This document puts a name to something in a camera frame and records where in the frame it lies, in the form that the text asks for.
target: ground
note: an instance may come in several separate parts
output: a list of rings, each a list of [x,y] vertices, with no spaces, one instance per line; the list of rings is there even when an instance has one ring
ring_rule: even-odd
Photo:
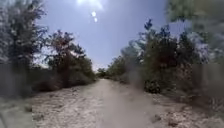
[[[43,93],[18,102],[14,106],[11,105],[11,108],[5,107],[4,110],[1,114],[5,120],[3,123],[9,128],[223,128],[224,126],[221,119],[207,117],[188,105],[104,79],[88,86]]]

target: leafy tree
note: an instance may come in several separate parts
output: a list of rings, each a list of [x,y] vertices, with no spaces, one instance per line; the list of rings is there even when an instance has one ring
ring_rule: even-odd
[[[106,69],[104,69],[104,68],[99,68],[99,69],[97,70],[97,76],[98,76],[99,78],[105,78],[105,77],[108,77]]]
[[[86,58],[82,47],[75,45],[73,41],[72,34],[60,30],[46,39],[46,46],[52,50],[46,60],[50,68],[61,77],[65,87],[85,84],[83,82],[94,79],[91,60]]]
[[[16,0],[3,9],[1,48],[14,68],[29,68],[40,52],[46,28],[36,25],[44,15],[40,0]]]
[[[169,0],[167,16],[172,22],[190,21],[191,31],[196,32],[201,42],[206,42],[209,52],[223,50],[223,0]]]

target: dirt path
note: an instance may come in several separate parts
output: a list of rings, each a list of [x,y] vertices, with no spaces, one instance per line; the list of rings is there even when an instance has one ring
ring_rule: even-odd
[[[187,105],[177,104],[163,96],[143,93],[108,80],[100,80],[89,86],[40,94],[26,102],[32,105],[34,123],[39,128],[224,126],[221,120],[207,118]]]

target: blue sky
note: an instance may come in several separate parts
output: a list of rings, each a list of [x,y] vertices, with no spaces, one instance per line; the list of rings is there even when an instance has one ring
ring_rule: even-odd
[[[166,24],[166,0],[45,0],[44,16],[38,23],[71,32],[89,58],[93,68],[107,67],[120,50],[153,19],[155,27]],[[171,32],[178,35],[182,24],[172,24]]]

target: sun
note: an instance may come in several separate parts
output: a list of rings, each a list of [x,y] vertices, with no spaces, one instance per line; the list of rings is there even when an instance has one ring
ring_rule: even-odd
[[[95,11],[93,11],[91,14],[92,14],[92,17],[96,17],[96,12]]]
[[[101,0],[76,0],[78,5],[88,5],[96,10],[103,10]]]

